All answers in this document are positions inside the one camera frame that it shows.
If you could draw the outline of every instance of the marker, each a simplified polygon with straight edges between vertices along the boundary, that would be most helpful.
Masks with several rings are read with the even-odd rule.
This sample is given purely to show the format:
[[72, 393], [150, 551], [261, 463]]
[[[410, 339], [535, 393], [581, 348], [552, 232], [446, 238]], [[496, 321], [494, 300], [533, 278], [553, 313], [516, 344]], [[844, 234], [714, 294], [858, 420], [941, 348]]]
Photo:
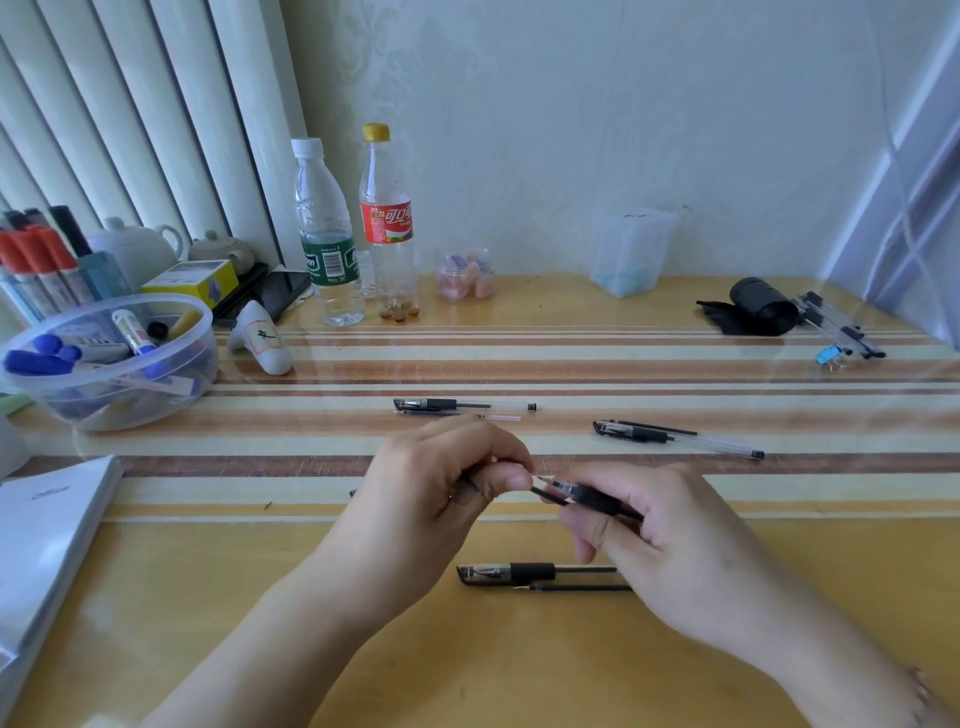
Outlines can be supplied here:
[[47, 222], [47, 218], [36, 207], [27, 207], [23, 211], [23, 216], [27, 218], [27, 222], [30, 225], [42, 225], [46, 228], [50, 227], [50, 223]]
[[[73, 372], [88, 372], [91, 369], [99, 369], [100, 366], [98, 364], [64, 361], [58, 356], [24, 352], [20, 349], [10, 350], [3, 360], [4, 369], [9, 374], [17, 376], [62, 376]], [[186, 376], [168, 376], [163, 381], [154, 381], [141, 379], [139, 376], [120, 375], [112, 376], [106, 383], [134, 389], [149, 389], [153, 392], [164, 392], [178, 397], [194, 396], [200, 389], [200, 382], [197, 379], [190, 379]]]
[[128, 347], [126, 344], [118, 344], [115, 341], [110, 341], [109, 339], [100, 338], [99, 336], [57, 336], [55, 333], [41, 333], [39, 336], [34, 337], [34, 340], [31, 343], [34, 345], [34, 349], [36, 349], [37, 352], [45, 353], [50, 356], [53, 356], [54, 354], [59, 352], [63, 347], [67, 347], [67, 346], [123, 347], [124, 349], [127, 350], [128, 355], [130, 355], [130, 347]]
[[20, 246], [13, 240], [17, 233], [0, 232], [0, 261], [8, 270], [7, 283], [15, 281], [15, 289], [20, 296], [36, 311], [41, 319], [56, 316], [60, 311], [47, 295]]
[[90, 250], [90, 244], [86, 242], [84, 232], [80, 229], [76, 218], [74, 218], [68, 206], [52, 206], [50, 208], [50, 217], [54, 219], [57, 227], [60, 228], [64, 236], [66, 236], [66, 240], [70, 243], [70, 247], [73, 248], [73, 254], [76, 257], [93, 254], [93, 251]]
[[22, 231], [24, 228], [30, 225], [30, 220], [27, 219], [27, 216], [18, 209], [9, 209], [3, 213], [3, 216], [7, 218], [7, 222], [10, 223], [10, 227], [16, 231]]
[[[117, 308], [110, 315], [110, 318], [123, 335], [124, 340], [130, 345], [134, 354], [143, 356], [144, 354], [156, 351], [156, 345], [153, 339], [147, 335], [143, 325], [140, 324], [139, 319], [133, 315], [132, 311], [126, 308]], [[167, 365], [162, 361], [151, 364], [144, 372], [150, 379], [161, 378], [169, 374]]]
[[13, 233], [11, 237], [20, 248], [20, 252], [27, 258], [27, 262], [30, 263], [34, 273], [39, 277], [47, 295], [54, 302], [54, 306], [61, 313], [76, 308], [78, 306], [77, 299], [70, 293], [70, 288], [57, 270], [57, 264], [47, 252], [46, 245], [36, 238], [34, 231], [28, 227], [23, 232]]
[[38, 243], [47, 249], [47, 254], [53, 259], [60, 275], [77, 302], [80, 305], [97, 303], [96, 296], [93, 295], [90, 286], [86, 284], [84, 275], [80, 272], [77, 259], [66, 249], [66, 244], [57, 235], [57, 231], [37, 226], [30, 229], [30, 232]]

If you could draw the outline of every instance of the yellow bottle cap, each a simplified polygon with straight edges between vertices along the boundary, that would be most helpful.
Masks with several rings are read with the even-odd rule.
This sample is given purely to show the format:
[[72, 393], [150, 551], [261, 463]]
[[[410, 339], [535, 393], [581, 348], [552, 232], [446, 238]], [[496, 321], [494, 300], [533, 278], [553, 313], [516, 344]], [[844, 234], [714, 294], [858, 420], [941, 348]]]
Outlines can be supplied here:
[[390, 127], [386, 124], [364, 124], [364, 141], [390, 141]]

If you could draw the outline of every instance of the red bottle label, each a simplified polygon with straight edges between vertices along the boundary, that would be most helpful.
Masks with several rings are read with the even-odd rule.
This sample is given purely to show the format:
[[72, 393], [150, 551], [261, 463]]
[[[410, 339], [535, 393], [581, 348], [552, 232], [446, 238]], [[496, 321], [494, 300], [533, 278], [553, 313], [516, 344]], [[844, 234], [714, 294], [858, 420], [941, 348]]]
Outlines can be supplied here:
[[402, 243], [414, 236], [414, 218], [410, 203], [399, 205], [364, 205], [363, 230], [369, 243]]

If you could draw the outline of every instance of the pen grip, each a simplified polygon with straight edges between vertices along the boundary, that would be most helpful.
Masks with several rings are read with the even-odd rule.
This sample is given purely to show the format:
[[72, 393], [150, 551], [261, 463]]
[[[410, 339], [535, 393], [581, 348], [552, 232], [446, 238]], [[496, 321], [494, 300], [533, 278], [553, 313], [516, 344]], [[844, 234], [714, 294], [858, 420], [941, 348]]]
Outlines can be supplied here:
[[574, 503], [580, 503], [590, 510], [598, 511], [608, 516], [626, 516], [635, 521], [643, 520], [643, 517], [640, 516], [639, 513], [630, 506], [624, 505], [622, 501], [613, 496], [608, 496], [606, 493], [601, 493], [596, 488], [590, 488], [583, 483], [577, 483], [573, 486], [570, 491], [570, 499], [573, 500]]

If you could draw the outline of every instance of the forearm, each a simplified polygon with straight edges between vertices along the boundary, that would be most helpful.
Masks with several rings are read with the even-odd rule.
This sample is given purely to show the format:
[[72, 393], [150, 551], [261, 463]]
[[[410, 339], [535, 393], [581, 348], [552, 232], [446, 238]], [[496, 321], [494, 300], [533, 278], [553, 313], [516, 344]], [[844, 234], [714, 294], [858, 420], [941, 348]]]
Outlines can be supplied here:
[[370, 634], [336, 616], [308, 559], [261, 597], [144, 726], [305, 726]]
[[[770, 674], [814, 728], [910, 728], [918, 688], [906, 667], [816, 595], [795, 622], [791, 648]], [[923, 728], [960, 728], [931, 696]]]

